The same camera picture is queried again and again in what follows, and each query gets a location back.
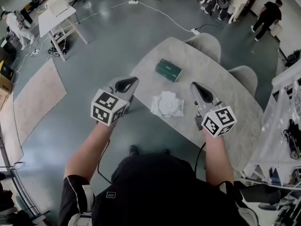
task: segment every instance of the black and white marker cube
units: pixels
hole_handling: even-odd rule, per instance
[[[127,101],[99,89],[91,103],[91,117],[110,126],[123,116]]]
[[[227,106],[215,111],[209,111],[202,122],[202,126],[213,137],[218,137],[229,132],[236,122],[233,111],[230,106]]]

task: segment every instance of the white tabletop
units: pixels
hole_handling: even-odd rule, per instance
[[[176,83],[155,72],[162,58],[183,69]],[[199,147],[205,139],[194,121],[197,110],[191,97],[190,84],[196,81],[214,89],[220,100],[231,106],[237,118],[235,126],[224,136],[232,167],[238,170],[245,168],[261,130],[263,111],[228,71],[186,43],[168,38],[149,52],[131,75],[140,80],[135,96],[148,108],[151,108],[152,97],[160,95],[163,90],[174,92],[177,98],[184,100],[183,117],[162,119]]]
[[[58,16],[54,16],[49,9],[46,9],[46,11],[39,16],[40,37],[43,37],[51,29],[58,26],[62,21],[70,17],[75,12],[76,10],[73,7],[68,6],[66,11],[60,13]]]

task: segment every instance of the white chair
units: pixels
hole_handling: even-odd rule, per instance
[[[235,79],[237,79],[250,92],[252,96],[255,95],[258,79],[253,69],[242,65],[228,70],[228,72],[232,74]]]
[[[216,37],[203,32],[188,39],[185,43],[206,54],[215,62],[221,63],[222,48]]]

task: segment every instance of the black shirt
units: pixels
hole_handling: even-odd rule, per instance
[[[85,217],[92,212],[93,226],[248,225],[231,186],[227,183],[225,193],[222,186],[196,179],[189,163],[170,155],[132,156],[120,163],[112,185],[92,197],[92,208],[88,182],[76,175],[65,178],[58,225],[67,226],[79,212]]]
[[[265,18],[266,22],[273,23],[277,19],[281,20],[282,18],[281,11],[276,3],[267,2],[266,4],[264,4],[264,6],[267,9],[263,11],[261,16]]]

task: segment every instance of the power strip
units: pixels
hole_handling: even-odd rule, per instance
[[[133,1],[133,0],[130,0],[128,1],[129,4],[138,4],[138,1]]]
[[[192,31],[195,35],[198,35],[198,34],[199,34],[199,31],[196,30],[195,28],[193,28],[191,31]]]

